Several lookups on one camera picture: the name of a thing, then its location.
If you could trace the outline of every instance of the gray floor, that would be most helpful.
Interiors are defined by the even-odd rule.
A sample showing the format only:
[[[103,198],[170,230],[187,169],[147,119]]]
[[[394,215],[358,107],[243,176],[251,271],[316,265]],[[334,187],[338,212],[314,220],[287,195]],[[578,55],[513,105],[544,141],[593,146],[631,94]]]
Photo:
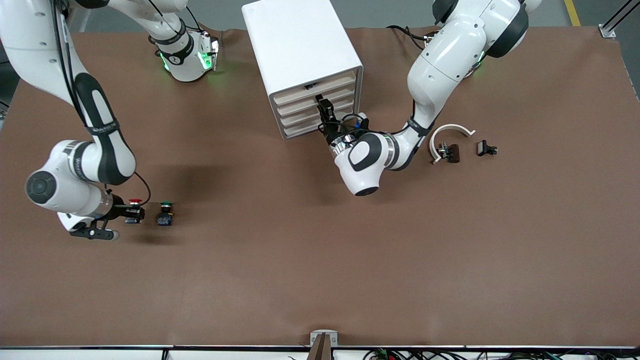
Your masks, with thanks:
[[[583,26],[604,24],[627,0],[577,0],[575,10]],[[640,8],[629,14],[616,28],[616,40],[622,48],[629,78],[640,87]]]
[[[198,20],[210,28],[244,29],[240,8],[252,1],[190,0],[189,7]],[[433,25],[434,21],[428,0],[332,0],[332,3],[347,28],[384,28],[392,24],[415,28]],[[187,12],[181,15],[186,22],[191,21]],[[545,0],[531,15],[531,24],[569,26],[571,22],[563,0]],[[133,20],[110,8],[77,12],[69,27],[72,31],[89,32],[142,31]],[[3,58],[4,52],[0,51],[0,62]],[[10,64],[0,65],[0,101],[10,103],[17,81]]]

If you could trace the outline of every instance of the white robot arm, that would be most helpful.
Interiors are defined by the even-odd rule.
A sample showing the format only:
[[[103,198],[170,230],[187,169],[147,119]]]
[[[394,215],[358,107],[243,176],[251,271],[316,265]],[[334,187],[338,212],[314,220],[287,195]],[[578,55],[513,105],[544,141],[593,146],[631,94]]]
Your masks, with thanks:
[[[397,133],[349,129],[331,116],[330,103],[318,106],[325,137],[345,184],[356,196],[380,186],[385,169],[402,170],[431,131],[445,102],[481,53],[499,58],[522,41],[528,13],[541,0],[435,0],[436,23],[444,25],[415,61],[407,78],[413,113]]]
[[[147,0],[79,3],[91,8],[111,4],[144,24],[161,51],[178,59],[168,69],[178,80],[198,79],[214,66],[208,34],[195,32],[194,45],[194,34],[172,13],[186,1],[156,0],[151,10]],[[125,205],[96,183],[124,183],[135,174],[136,160],[104,91],[77,56],[62,15],[66,5],[66,0],[0,0],[0,38],[13,68],[24,81],[71,104],[93,138],[57,143],[45,165],[29,176],[25,191],[35,204],[58,212],[71,235],[115,240],[118,233],[105,229],[106,222],[119,216],[143,218],[144,210],[142,204]],[[102,227],[97,227],[98,220]]]
[[[177,13],[188,0],[76,0],[85,8],[108,6],[137,22],[158,46],[164,67],[179,81],[195,81],[215,71],[218,39],[206,31],[188,29]]]

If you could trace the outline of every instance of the yellow floor stripe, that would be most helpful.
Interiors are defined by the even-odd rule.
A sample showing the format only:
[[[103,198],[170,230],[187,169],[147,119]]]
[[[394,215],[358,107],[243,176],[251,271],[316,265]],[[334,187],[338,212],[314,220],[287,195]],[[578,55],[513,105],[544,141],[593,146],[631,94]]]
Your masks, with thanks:
[[[571,19],[571,24],[573,26],[580,26],[580,19],[578,19],[578,13],[575,12],[575,6],[573,5],[573,0],[564,0],[564,5],[566,6],[566,11],[569,13],[569,19]]]

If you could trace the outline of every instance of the brown table surface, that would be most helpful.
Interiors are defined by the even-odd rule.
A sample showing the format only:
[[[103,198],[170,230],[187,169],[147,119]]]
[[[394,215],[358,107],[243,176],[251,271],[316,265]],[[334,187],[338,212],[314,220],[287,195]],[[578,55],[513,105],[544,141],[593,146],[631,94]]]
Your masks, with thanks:
[[[416,29],[420,33],[425,29]],[[372,128],[407,119],[419,50],[348,30]],[[71,106],[21,83],[0,134],[0,345],[267,344],[336,329],[357,345],[637,345],[640,106],[617,42],[532,28],[449,99],[462,161],[385,172],[356,198],[322,136],[280,138],[245,31],[218,73],[179,83],[144,33],[77,34],[148,180],[143,225],[70,237],[24,195]],[[487,139],[498,156],[478,158]],[[131,179],[123,198],[145,196]],[[175,202],[175,225],[152,219]]]

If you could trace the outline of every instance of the green led light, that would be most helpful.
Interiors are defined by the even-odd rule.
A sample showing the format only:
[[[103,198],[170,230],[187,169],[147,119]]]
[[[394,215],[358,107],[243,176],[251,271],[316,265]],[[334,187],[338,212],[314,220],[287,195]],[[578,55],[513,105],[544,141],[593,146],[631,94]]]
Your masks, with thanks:
[[[478,59],[478,64],[480,64],[483,59],[484,59],[484,51],[480,53],[480,59]]]
[[[209,70],[211,69],[211,57],[207,54],[202,54],[202,53],[198,53],[199,57],[200,57],[200,62],[202,63],[202,67],[205,70]]]
[[[167,65],[166,60],[164,59],[164,55],[162,55],[162,53],[160,53],[160,59],[162,59],[162,62],[164,63],[164,68],[169,71],[169,65]]]

